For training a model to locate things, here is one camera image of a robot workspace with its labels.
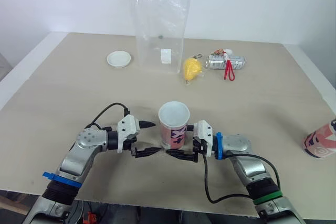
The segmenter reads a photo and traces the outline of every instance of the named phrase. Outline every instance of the table edge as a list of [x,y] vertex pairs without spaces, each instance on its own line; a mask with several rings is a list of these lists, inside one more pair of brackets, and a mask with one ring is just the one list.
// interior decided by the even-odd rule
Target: table edge
[[335,88],[299,46],[292,44],[283,44],[283,46],[292,55],[293,59],[300,66],[302,71],[320,92],[322,98],[327,103],[332,112],[336,114]]
[[68,34],[49,33],[0,81],[0,110]]

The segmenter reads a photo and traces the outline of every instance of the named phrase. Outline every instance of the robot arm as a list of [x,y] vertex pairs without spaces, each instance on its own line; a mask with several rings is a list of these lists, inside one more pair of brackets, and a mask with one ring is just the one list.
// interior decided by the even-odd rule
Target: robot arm
[[194,162],[198,161],[198,153],[210,157],[213,152],[218,160],[229,158],[261,219],[271,224],[305,223],[290,201],[282,196],[280,188],[274,183],[261,160],[250,156],[239,156],[255,155],[251,142],[247,138],[239,134],[222,136],[220,132],[213,136],[212,127],[204,120],[189,125],[187,130],[193,131],[194,153],[186,154],[182,150],[168,150],[166,151],[168,154]]
[[134,142],[140,128],[155,124],[138,121],[126,115],[118,122],[116,131],[84,129],[65,156],[55,173],[44,173],[51,181],[42,196],[39,196],[29,211],[23,224],[63,223],[71,211],[74,198],[85,181],[95,156],[107,150],[132,151],[132,156],[145,157],[160,148],[146,148],[138,151]]

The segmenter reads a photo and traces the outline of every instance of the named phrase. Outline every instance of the green ring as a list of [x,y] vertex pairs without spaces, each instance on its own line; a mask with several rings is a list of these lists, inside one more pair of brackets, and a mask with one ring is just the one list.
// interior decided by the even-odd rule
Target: green ring
[[260,198],[257,198],[253,201],[254,205],[259,205],[261,203],[267,202],[271,199],[275,199],[275,198],[279,198],[280,196],[282,196],[282,192],[281,191],[275,191],[274,193],[262,196]]

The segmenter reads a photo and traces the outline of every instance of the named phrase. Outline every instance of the blue tape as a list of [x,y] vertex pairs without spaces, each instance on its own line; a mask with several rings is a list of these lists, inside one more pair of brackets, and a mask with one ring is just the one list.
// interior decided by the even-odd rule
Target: blue tape
[[223,158],[223,146],[222,146],[223,135],[221,132],[217,132],[216,136],[218,142],[218,160],[221,160]]
[[79,183],[79,182],[77,182],[77,181],[73,181],[71,179],[58,176],[58,175],[56,175],[54,173],[44,172],[42,174],[42,176],[47,177],[47,178],[49,178],[51,180],[55,180],[55,181],[61,182],[63,184],[69,185],[69,186],[74,186],[74,187],[77,187],[77,188],[80,188],[82,186],[82,184]]

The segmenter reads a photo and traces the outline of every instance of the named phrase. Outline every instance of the table surface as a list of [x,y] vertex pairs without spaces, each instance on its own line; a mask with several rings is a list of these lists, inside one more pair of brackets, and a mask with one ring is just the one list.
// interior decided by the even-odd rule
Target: table surface
[[[336,155],[315,159],[301,148],[302,139],[335,114],[283,45],[185,40],[186,56],[218,48],[246,58],[236,80],[223,81],[222,71],[206,70],[186,86],[182,74],[139,68],[134,37],[67,35],[0,111],[0,189],[42,194],[49,182],[42,173],[55,171],[78,132],[109,103],[122,102],[139,120],[157,123],[160,106],[178,100],[189,107],[190,123],[205,119],[214,132],[247,136],[254,152],[277,167],[282,192],[304,218],[335,219]],[[129,66],[106,63],[116,50],[132,55]],[[113,108],[99,124],[121,118],[122,109]],[[137,147],[148,146],[160,146],[158,127],[141,131]],[[213,198],[246,193],[230,161],[211,157],[208,164]],[[135,159],[109,151],[97,155],[78,198],[256,216],[249,199],[209,203],[203,182],[201,158],[192,163],[162,151]]]

